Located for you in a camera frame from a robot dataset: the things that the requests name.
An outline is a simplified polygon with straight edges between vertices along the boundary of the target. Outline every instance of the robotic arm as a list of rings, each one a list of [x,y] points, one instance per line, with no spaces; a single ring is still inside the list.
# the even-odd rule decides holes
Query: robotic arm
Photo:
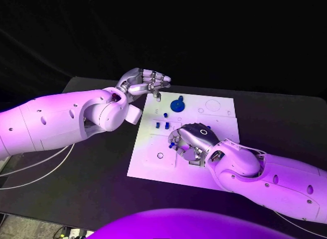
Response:
[[[0,159],[10,155],[62,148],[96,133],[114,131],[124,120],[137,124],[141,110],[130,105],[143,94],[160,101],[158,89],[170,77],[134,68],[115,87],[33,99],[0,113]]]
[[[179,147],[184,140],[190,148]],[[327,172],[229,139],[202,124],[186,124],[169,136],[170,147],[189,161],[205,160],[223,191],[238,193],[284,215],[327,224]]]

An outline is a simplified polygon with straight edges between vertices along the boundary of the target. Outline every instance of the table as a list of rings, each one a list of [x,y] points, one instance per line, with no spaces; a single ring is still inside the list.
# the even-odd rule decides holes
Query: table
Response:
[[[102,89],[115,83],[75,77],[63,92]],[[233,98],[241,143],[327,171],[327,104],[323,99],[183,86],[163,91]],[[144,103],[145,96],[141,96],[134,106],[143,109]],[[94,231],[132,213],[190,208],[233,216],[298,238],[314,238],[238,194],[127,177],[137,131],[138,125],[124,122],[114,132],[96,134],[79,142],[66,162],[45,179],[0,191],[0,213]],[[23,154],[17,168],[42,161],[56,151]],[[68,150],[49,162],[11,175],[4,187],[39,178],[66,154]],[[327,225],[294,222],[327,236]]]

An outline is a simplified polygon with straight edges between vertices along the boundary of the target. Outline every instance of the blue cap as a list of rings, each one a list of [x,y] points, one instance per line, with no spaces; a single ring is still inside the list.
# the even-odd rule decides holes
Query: blue cap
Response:
[[[179,97],[170,104],[170,109],[174,112],[181,112],[184,110],[183,96]]]

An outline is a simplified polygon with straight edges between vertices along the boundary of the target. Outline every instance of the white panel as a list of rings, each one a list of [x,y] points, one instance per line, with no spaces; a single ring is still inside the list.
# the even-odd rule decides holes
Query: white panel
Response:
[[[171,111],[170,103],[180,96],[186,108],[177,113]],[[170,132],[181,125],[196,122],[212,127],[220,140],[229,138],[239,142],[233,99],[161,92],[161,102],[157,102],[148,95],[127,176],[222,190],[203,164],[190,165],[169,148]]]

